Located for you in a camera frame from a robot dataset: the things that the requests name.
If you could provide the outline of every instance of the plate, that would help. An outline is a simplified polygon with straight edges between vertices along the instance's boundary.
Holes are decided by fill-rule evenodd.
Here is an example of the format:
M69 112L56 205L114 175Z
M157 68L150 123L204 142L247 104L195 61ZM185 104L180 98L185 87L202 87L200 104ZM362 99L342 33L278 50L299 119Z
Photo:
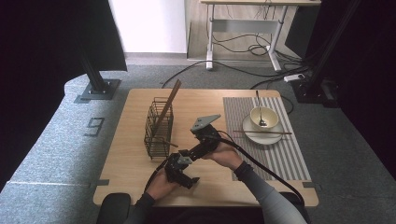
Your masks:
M251 125L250 116L246 116L242 123L242 128L245 132L247 131L256 131ZM272 132L283 132L283 126L279 122L274 128L269 129L268 131ZM279 133L245 133L245 135L252 140L253 142L261 145L271 145L273 143L277 143L280 139L282 139L283 134Z

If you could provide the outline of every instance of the person's left hand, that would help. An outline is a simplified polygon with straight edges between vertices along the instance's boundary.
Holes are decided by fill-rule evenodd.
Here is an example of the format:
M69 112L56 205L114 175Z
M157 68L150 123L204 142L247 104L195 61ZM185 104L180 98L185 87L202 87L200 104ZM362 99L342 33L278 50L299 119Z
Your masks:
M178 183L170 183L166 178L165 170L162 168L155 175L154 179L148 186L146 192L155 200L159 200L168 195L172 190L179 186Z

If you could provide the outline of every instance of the wooden table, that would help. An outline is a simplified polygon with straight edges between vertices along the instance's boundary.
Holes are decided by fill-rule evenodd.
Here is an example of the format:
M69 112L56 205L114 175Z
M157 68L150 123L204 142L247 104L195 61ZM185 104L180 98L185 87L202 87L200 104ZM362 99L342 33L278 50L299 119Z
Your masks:
M206 52L206 69L213 68L213 32L235 32L253 34L272 34L272 42L267 46L268 56L275 71L280 71L275 49L280 30L285 20L288 6L312 7L319 6L320 0L200 0L202 4L212 6L209 15L209 43ZM278 20L220 20L215 19L215 5L253 5L253 6L283 6Z
M101 204L107 194L126 192L133 203L140 198L149 177L163 158L151 160L144 145L145 124L149 107L154 97L168 97L170 89L131 90L123 108L120 122L107 155L105 167L93 196ZM259 91L261 97L280 97L277 91ZM221 114L212 125L226 131L223 97L254 97L250 90L187 90L180 89L173 102L174 125L171 152L191 149L198 140L190 132L199 117ZM248 188L240 181L232 180L228 168L213 161L197 160L184 170L189 177L201 177L191 189L178 188L156 204L159 206L257 206L258 203ZM318 196L313 188L304 188L303 181L289 181L299 190L307 206L318 205ZM279 191L290 191L278 181L268 181Z

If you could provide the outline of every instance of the spoon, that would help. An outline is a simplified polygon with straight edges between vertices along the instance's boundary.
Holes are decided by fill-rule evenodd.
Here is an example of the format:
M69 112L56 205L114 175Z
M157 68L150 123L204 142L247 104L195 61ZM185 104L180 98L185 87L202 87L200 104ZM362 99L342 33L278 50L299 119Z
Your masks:
M266 127L267 123L262 119L262 102L260 101L259 91L256 91L257 100L259 101L260 121L259 126Z

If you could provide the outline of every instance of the striped placemat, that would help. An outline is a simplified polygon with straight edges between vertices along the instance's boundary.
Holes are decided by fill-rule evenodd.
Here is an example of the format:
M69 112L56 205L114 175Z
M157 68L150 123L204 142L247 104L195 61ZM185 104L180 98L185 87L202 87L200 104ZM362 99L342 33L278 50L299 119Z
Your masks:
M262 97L260 99L263 106L275 110L284 131L293 133L282 99L280 97ZM285 180L311 179L294 134L285 134L280 141L272 145L263 146L248 139L244 133L233 132L233 130L243 130L243 119L249 115L252 108L258 106L256 97L225 97L223 102L227 133L231 135L236 144ZM240 155L253 166L256 173L263 179L275 180L253 162L250 162L244 155Z

